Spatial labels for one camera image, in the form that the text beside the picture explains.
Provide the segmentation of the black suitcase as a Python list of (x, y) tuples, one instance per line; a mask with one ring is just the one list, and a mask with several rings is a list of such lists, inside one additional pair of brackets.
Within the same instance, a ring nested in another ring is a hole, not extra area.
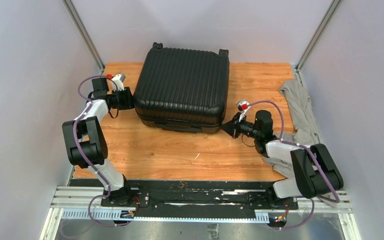
[(154, 42), (137, 80), (141, 122), (167, 131), (215, 134), (227, 109), (229, 51), (164, 47)]

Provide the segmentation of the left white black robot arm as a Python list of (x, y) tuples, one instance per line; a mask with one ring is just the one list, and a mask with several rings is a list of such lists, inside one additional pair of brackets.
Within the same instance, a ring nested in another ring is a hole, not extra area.
[(85, 109), (74, 120), (62, 124), (62, 132), (69, 162), (73, 166), (93, 173), (104, 187), (103, 196), (120, 206), (129, 206), (133, 193), (126, 180), (109, 160), (108, 145), (101, 128), (111, 110), (117, 112), (134, 108), (133, 95), (124, 85), (125, 75), (96, 75), (89, 78), (93, 90), (89, 95), (80, 94)]

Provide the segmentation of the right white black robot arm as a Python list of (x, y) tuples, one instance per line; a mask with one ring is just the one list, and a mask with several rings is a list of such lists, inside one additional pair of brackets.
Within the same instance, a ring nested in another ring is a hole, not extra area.
[(274, 135), (272, 115), (266, 110), (257, 111), (253, 122), (238, 112), (220, 128), (234, 139), (240, 135), (252, 138), (261, 156), (291, 164), (293, 176), (275, 181), (268, 188), (265, 201), (270, 208), (278, 209), (292, 197), (340, 201), (336, 192), (344, 181), (324, 144), (305, 146), (281, 140)]

